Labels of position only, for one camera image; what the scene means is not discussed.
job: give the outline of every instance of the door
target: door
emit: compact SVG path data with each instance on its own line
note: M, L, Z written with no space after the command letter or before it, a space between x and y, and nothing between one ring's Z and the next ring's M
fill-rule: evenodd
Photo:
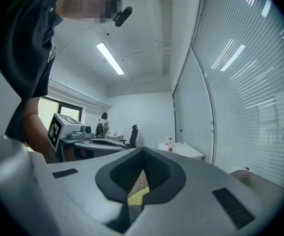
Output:
M182 124L182 111L179 85L177 85L175 92L173 93L174 109L175 109L175 129L176 129L176 143L183 142L183 124Z
M191 49L178 84L182 104L183 141L204 154L206 162L212 163L214 128L211 100L205 77Z

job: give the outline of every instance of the black rubber cushion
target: black rubber cushion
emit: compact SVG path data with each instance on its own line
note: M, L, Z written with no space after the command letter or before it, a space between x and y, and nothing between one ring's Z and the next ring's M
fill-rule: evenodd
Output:
M150 188L142 205L167 203L185 185L186 174L179 164L146 147L103 166L95 181L107 199L127 204L128 193L142 169Z

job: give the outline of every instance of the white table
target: white table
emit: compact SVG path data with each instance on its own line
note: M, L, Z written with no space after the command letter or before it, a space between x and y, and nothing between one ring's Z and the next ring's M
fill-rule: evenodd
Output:
M123 140L123 135L117 134L116 136L114 136L114 134L108 134L107 139L120 142L120 140Z
M161 143L158 145L158 149L168 151L168 145L165 143ZM175 143L172 148L172 153L183 155L190 158L195 158L198 160L202 160L204 155L197 151L195 148L192 148L190 145L186 143Z

